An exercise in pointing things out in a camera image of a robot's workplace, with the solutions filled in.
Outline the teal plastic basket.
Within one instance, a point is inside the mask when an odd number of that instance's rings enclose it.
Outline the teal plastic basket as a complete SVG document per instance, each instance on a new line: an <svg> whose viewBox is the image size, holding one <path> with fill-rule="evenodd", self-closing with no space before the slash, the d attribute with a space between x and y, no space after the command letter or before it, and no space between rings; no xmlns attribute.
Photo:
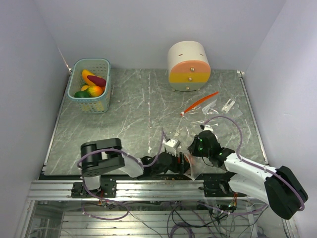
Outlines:
<svg viewBox="0 0 317 238"><path fill-rule="evenodd" d="M95 76L101 77L106 80L106 86L102 87L104 92L99 97L90 98L74 98L74 94L81 91L81 88L87 84L82 78L82 70L88 70ZM81 111L90 114L105 113L109 108L110 102L110 62L103 58L85 58L78 60L72 70L69 84L67 86L68 98L77 103Z"/></svg>

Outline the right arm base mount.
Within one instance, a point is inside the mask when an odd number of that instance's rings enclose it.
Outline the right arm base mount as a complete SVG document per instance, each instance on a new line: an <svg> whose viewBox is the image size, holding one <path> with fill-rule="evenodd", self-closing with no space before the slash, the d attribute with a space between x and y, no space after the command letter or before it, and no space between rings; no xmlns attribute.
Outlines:
<svg viewBox="0 0 317 238"><path fill-rule="evenodd" d="M205 197L233 197L233 191L229 186L230 179L235 175L232 172L223 174L202 174L198 178L203 180L199 190L204 192Z"/></svg>

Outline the round mini drawer cabinet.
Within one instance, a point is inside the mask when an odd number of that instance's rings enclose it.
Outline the round mini drawer cabinet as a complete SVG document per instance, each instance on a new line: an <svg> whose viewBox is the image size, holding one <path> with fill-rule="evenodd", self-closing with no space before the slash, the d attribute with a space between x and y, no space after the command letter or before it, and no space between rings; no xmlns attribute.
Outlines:
<svg viewBox="0 0 317 238"><path fill-rule="evenodd" d="M199 91L210 78L205 49L196 41L174 44L167 54L168 82L176 91Z"/></svg>

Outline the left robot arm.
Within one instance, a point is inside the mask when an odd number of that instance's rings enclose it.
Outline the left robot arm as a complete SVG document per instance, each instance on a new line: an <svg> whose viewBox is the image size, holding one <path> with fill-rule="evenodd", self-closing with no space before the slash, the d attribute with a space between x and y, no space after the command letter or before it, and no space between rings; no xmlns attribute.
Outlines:
<svg viewBox="0 0 317 238"><path fill-rule="evenodd" d="M90 197L97 196L101 191L101 176L114 170L120 170L131 178L155 178L166 172L182 175L190 169L190 163L178 151L179 145L177 139L162 137L158 154L136 158L122 150L119 138L84 143L77 164L83 177L83 190Z"/></svg>

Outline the yellow orange fake mango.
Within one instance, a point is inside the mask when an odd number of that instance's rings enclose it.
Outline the yellow orange fake mango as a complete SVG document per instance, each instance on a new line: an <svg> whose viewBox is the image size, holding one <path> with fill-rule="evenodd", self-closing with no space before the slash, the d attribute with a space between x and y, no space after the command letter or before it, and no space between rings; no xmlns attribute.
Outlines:
<svg viewBox="0 0 317 238"><path fill-rule="evenodd" d="M88 76L95 76L92 72L84 69L82 70L82 78L84 79L84 81L87 83L87 84L90 84L90 80L88 79Z"/></svg>

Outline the small white plastic clip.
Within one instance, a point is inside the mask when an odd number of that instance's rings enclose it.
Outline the small white plastic clip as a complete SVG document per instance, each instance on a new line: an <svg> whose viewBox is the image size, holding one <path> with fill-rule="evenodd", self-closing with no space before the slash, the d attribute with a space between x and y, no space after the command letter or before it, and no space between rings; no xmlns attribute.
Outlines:
<svg viewBox="0 0 317 238"><path fill-rule="evenodd" d="M222 107L221 111L227 114L234 105L235 105L235 101L233 99L228 99L228 101Z"/></svg>

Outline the dark green fake avocado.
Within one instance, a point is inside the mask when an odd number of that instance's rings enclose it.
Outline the dark green fake avocado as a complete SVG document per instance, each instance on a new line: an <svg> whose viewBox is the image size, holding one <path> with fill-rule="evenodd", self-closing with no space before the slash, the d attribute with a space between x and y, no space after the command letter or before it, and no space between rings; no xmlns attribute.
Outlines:
<svg viewBox="0 0 317 238"><path fill-rule="evenodd" d="M90 96L86 91L78 91L74 94L74 98L90 98Z"/></svg>

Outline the peach coloured fake fruit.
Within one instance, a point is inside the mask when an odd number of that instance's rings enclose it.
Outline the peach coloured fake fruit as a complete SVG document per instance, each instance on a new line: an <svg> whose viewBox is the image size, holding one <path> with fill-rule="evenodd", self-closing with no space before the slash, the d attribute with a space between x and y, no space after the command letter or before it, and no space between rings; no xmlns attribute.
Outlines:
<svg viewBox="0 0 317 238"><path fill-rule="evenodd" d="M84 85L82 88L81 88L81 91L85 91L89 88L90 86L89 85Z"/></svg>

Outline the purple fake fruit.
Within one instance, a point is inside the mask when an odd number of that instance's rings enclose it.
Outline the purple fake fruit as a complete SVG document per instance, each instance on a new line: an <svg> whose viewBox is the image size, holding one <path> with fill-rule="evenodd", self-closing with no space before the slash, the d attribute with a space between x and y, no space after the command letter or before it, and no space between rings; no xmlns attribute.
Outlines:
<svg viewBox="0 0 317 238"><path fill-rule="evenodd" d="M88 82L90 83L90 85L92 85L92 86L99 86L99 87L106 86L106 80L101 78L101 77L94 76L94 75L88 75L87 79L88 79Z"/></svg>

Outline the orange green fake mango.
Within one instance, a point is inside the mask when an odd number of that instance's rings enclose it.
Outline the orange green fake mango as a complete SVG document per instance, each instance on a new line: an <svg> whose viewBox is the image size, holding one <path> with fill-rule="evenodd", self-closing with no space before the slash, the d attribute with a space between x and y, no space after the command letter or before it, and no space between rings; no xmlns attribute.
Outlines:
<svg viewBox="0 0 317 238"><path fill-rule="evenodd" d="M91 97L99 97L103 94L104 89L100 86L90 86L87 92Z"/></svg>

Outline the clear red-zip bag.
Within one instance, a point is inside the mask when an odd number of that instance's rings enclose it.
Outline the clear red-zip bag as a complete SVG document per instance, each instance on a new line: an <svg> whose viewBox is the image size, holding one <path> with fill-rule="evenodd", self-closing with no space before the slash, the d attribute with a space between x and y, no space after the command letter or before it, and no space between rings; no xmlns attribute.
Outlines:
<svg viewBox="0 0 317 238"><path fill-rule="evenodd" d="M230 98L222 97L219 92L215 92L199 99L190 107L182 111L180 115L183 119L192 124L201 124L216 116L226 116L231 119L238 119L243 113L236 101L235 105L227 114L221 111L228 99Z"/></svg>

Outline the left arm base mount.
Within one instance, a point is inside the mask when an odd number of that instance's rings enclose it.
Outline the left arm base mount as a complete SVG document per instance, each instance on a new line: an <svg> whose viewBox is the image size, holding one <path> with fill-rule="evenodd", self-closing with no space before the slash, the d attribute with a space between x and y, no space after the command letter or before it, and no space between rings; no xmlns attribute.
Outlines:
<svg viewBox="0 0 317 238"><path fill-rule="evenodd" d="M116 181L111 178L101 177L101 186L97 189L90 191L92 194L102 198L115 198L116 196ZM82 182L75 182L71 190L72 198L92 198Z"/></svg>

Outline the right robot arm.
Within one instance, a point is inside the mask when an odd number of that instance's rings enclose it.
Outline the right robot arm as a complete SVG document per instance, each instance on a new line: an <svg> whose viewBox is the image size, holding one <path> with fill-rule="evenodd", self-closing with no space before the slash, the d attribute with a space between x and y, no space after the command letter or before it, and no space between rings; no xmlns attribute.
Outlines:
<svg viewBox="0 0 317 238"><path fill-rule="evenodd" d="M210 130L196 135L188 151L195 157L207 158L213 166L225 171L218 184L222 195L251 196L269 205L285 220L302 211L309 198L290 168L265 166L246 159L235 150L221 147Z"/></svg>

